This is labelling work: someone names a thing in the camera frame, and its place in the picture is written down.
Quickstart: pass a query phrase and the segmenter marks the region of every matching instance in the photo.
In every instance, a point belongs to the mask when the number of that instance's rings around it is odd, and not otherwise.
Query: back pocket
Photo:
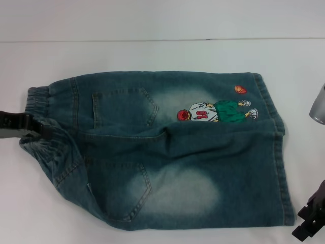
[[[92,94],[94,127],[151,126],[158,106],[144,88],[126,88]]]
[[[87,159],[86,168],[89,188],[107,218],[130,222],[151,192],[143,165]]]

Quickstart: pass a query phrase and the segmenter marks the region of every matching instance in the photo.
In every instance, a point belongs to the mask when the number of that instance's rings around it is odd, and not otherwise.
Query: white surface
[[[324,0],[0,0],[0,41],[325,37]]]
[[[0,110],[24,110],[31,86],[104,71],[261,73],[282,116],[284,160],[296,210],[325,179],[325,127],[309,110],[324,75],[324,40],[0,44]],[[300,243],[295,227],[187,231],[114,229],[65,201],[18,145],[0,140],[0,243]],[[322,229],[306,243],[324,243]]]

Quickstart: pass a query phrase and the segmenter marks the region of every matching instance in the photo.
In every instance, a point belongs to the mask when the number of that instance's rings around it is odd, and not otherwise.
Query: denim shorts
[[[124,230],[293,225],[261,75],[108,72],[28,90],[22,138],[60,194]]]

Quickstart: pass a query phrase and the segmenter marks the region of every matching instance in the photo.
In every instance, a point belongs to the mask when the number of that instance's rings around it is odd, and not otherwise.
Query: green shorts
[[[218,119],[222,122],[244,122],[246,116],[244,113],[238,112],[238,103],[234,101],[219,101],[214,104],[217,110]]]

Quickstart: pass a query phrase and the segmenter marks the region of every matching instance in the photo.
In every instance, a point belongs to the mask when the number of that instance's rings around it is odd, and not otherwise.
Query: embroidered basketball
[[[239,94],[245,94],[247,92],[247,90],[240,85],[235,86],[235,91]]]

